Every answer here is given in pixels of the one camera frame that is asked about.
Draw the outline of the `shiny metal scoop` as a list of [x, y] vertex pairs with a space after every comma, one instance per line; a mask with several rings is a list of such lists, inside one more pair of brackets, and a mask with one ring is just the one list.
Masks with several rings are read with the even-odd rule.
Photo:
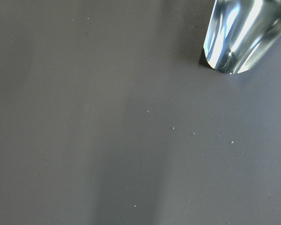
[[217, 0], [203, 44], [208, 65], [224, 74], [251, 70], [281, 36], [281, 0]]

